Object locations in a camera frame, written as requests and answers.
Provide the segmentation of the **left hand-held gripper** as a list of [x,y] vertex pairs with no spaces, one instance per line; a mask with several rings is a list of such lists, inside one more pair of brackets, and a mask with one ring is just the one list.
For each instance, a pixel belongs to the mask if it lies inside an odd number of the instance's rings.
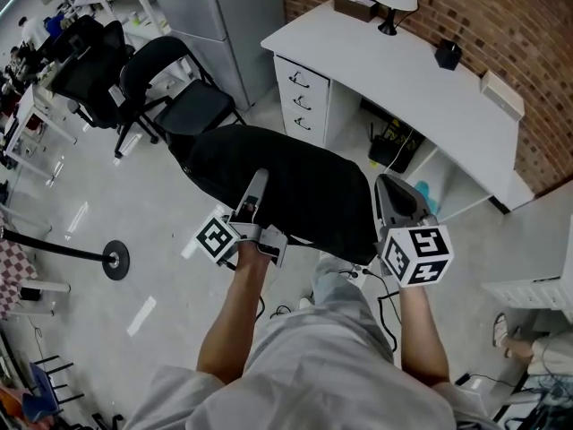
[[238,244],[253,242],[257,250],[271,258],[277,267],[283,262],[287,236],[269,226],[254,223],[255,215],[269,181],[269,171],[258,169],[247,187],[245,197],[230,215],[212,213],[195,234],[195,244],[217,266],[234,268],[231,259],[238,253]]

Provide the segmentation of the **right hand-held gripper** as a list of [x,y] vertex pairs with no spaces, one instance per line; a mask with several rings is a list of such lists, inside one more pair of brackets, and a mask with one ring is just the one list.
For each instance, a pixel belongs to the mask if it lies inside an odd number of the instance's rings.
[[453,262],[448,229],[439,224],[421,193],[405,181],[381,174],[374,186],[381,240],[376,244],[381,269],[400,288],[439,282]]

